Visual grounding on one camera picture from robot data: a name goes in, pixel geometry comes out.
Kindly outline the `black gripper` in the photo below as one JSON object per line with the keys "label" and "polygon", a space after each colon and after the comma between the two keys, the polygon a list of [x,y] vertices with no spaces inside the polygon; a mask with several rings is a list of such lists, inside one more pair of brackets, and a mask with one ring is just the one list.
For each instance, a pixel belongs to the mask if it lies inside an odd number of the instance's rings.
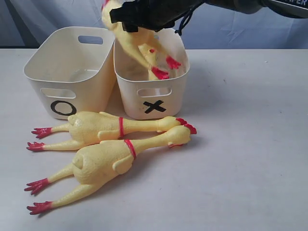
{"label": "black gripper", "polygon": [[158,32],[172,28],[181,19],[180,33],[189,23],[193,12],[204,4],[204,0],[134,0],[126,1],[120,8],[110,12],[111,21],[121,22],[127,32],[137,32],[139,28]]}

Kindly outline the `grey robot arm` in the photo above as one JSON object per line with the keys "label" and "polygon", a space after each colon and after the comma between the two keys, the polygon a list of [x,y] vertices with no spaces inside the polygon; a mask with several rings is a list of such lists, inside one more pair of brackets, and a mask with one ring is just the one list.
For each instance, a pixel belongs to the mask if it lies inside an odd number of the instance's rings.
{"label": "grey robot arm", "polygon": [[307,18],[306,0],[134,0],[124,2],[109,13],[111,22],[121,22],[127,32],[137,32],[139,27],[158,32],[171,28],[182,19],[178,30],[189,23],[193,12],[202,4],[253,14],[262,8],[269,8],[289,18]]}

